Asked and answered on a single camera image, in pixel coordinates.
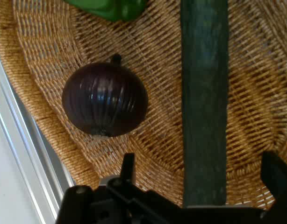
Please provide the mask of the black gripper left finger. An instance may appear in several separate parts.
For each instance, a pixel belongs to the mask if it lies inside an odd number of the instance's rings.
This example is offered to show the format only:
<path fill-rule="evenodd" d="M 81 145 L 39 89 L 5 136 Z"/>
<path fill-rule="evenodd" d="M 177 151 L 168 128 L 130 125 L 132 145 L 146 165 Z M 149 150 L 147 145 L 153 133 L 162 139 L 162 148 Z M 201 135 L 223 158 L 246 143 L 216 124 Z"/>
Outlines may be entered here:
<path fill-rule="evenodd" d="M 119 177 L 108 181 L 107 189 L 122 207 L 126 224 L 178 224 L 181 208 L 153 190 L 135 185 L 135 154 L 124 155 Z"/>

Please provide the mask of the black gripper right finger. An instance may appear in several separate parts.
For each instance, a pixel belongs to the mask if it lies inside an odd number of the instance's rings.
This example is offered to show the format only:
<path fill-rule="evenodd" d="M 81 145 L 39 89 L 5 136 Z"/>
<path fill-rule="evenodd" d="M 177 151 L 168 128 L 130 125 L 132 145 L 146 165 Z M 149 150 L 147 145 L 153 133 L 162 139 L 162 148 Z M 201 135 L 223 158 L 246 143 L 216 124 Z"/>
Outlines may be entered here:
<path fill-rule="evenodd" d="M 275 199 L 262 221 L 287 224 L 287 164 L 276 153 L 264 152 L 260 177 Z"/>

